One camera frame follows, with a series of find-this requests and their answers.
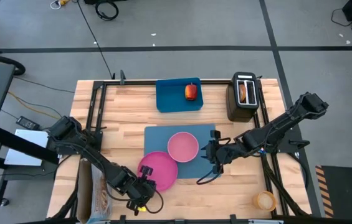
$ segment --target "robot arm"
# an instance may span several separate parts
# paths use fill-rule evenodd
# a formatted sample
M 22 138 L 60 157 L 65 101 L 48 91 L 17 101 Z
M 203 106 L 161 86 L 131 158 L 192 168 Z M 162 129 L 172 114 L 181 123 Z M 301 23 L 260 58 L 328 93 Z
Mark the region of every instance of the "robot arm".
M 322 101 L 317 94 L 305 93 L 284 114 L 281 114 L 263 128 L 251 129 L 235 137 L 235 143 L 230 143 L 230 138 L 221 139 L 219 131 L 211 131 L 211 136 L 214 140 L 210 140 L 209 144 L 201 150 L 206 150 L 205 158 L 211 164 L 214 164 L 212 171 L 215 174 L 223 173 L 224 164 L 230 164 L 234 159 L 239 157 L 246 158 L 259 152 L 262 156 L 265 174 L 278 188 L 279 193 L 284 197 L 292 211 L 296 215 L 307 215 L 277 180 L 265 154 L 267 152 L 275 152 L 279 140 L 284 137 L 290 128 L 304 119 L 317 119 L 323 116 L 327 108 L 328 104 Z M 197 184 L 206 184 L 214 179 L 204 183 L 197 182 Z
M 155 194 L 155 181 L 147 179 L 147 175 L 152 174 L 152 168 L 141 167 L 140 172 L 143 175 L 137 177 L 127 167 L 108 161 L 97 150 L 100 146 L 96 137 L 89 130 L 82 130 L 80 123 L 74 118 L 62 117 L 49 128 L 49 137 L 56 146 L 71 147 L 100 169 L 111 188 L 120 195 L 129 196 L 130 199 L 116 199 L 126 201 L 126 207 L 133 210 L 135 215 L 138 214 L 138 207 L 145 207 Z

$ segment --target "apple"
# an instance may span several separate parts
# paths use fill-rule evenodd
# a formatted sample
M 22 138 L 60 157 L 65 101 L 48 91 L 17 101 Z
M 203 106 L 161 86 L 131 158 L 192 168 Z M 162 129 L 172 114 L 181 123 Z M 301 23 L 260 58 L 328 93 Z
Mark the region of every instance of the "apple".
M 194 84 L 186 85 L 186 99 L 195 100 L 197 95 L 197 87 Z

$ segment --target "gray floor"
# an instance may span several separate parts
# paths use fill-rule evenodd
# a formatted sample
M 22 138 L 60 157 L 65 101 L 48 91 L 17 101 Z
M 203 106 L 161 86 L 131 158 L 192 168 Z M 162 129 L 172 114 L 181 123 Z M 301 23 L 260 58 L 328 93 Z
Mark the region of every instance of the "gray floor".
M 265 0 L 277 44 L 352 46 L 351 29 L 330 22 L 331 11 L 346 1 Z M 97 46 L 76 4 L 69 2 L 54 11 L 49 8 L 50 2 L 1 0 L 0 48 Z M 92 6 L 82 3 L 102 47 L 270 45 L 257 0 L 128 0 L 117 4 L 119 17 L 113 22 L 104 22 L 95 15 Z M 347 23 L 340 12 L 335 14 L 335 19 Z M 57 88 L 73 90 L 79 79 L 110 77 L 101 55 L 96 52 L 4 56 L 25 65 L 27 72 L 23 78 Z M 303 138 L 312 142 L 307 147 L 312 175 L 317 164 L 352 167 L 352 51 L 280 52 L 280 56 L 293 100 L 311 91 L 330 104 L 329 112 L 321 120 L 300 125 Z M 122 69 L 127 78 L 230 78 L 236 71 L 279 78 L 271 51 L 104 52 L 104 57 L 112 72 Z M 70 93 L 48 90 L 22 80 L 14 80 L 11 91 L 27 101 L 69 114 L 73 98 Z M 55 122 L 23 108 L 10 96 L 3 109 L 42 126 Z M 14 122 L 13 117 L 0 114 L 0 127 L 14 131 L 19 128 Z M 51 180 L 10 182 L 5 197 L 11 204 L 0 208 L 0 223 L 43 220 L 52 184 Z

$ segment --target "pink plate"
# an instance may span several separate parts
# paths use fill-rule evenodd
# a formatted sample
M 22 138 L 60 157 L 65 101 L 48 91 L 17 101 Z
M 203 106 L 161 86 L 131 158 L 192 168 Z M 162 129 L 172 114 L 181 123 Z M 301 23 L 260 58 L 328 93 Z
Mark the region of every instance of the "pink plate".
M 193 160 L 198 154 L 198 150 L 198 141 L 187 132 L 176 133 L 168 141 L 169 155 L 177 162 Z
M 169 189 L 177 179 L 177 163 L 169 154 L 161 151 L 148 153 L 138 164 L 138 176 L 141 177 L 141 166 L 148 166 L 153 172 L 148 179 L 155 180 L 156 189 L 160 192 Z

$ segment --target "wooden tabletop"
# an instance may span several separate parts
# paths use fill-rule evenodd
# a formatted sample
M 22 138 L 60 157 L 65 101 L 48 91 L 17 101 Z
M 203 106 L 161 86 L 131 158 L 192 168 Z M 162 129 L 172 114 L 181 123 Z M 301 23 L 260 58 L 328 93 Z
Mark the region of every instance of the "wooden tabletop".
M 85 125 L 93 80 L 78 81 L 71 116 Z M 270 120 L 285 112 L 276 79 L 262 79 L 263 92 Z M 147 126 L 216 124 L 222 137 L 235 137 L 254 128 L 249 123 L 233 123 L 227 119 L 226 85 L 203 85 L 204 106 L 199 111 L 160 113 L 156 109 L 155 86 L 110 86 L 103 112 L 102 154 L 110 161 L 127 166 L 136 172 L 144 154 L 144 129 Z M 260 123 L 263 119 L 259 113 Z M 47 216 L 57 213 L 72 193 L 77 176 L 79 156 L 72 156 L 58 169 Z M 286 154 L 278 155 L 283 184 L 292 198 L 306 212 L 311 213 L 299 164 Z M 162 193 L 164 208 L 158 214 L 133 211 L 125 202 L 114 201 L 111 220 L 120 215 L 127 219 L 228 219 L 270 218 L 270 212 L 256 209 L 252 197 L 265 190 L 264 174 L 259 158 L 239 158 L 224 166 L 224 174 L 206 185 L 196 185 L 196 179 L 179 179 Z M 155 195 L 149 202 L 150 210 L 157 210 L 160 199 Z

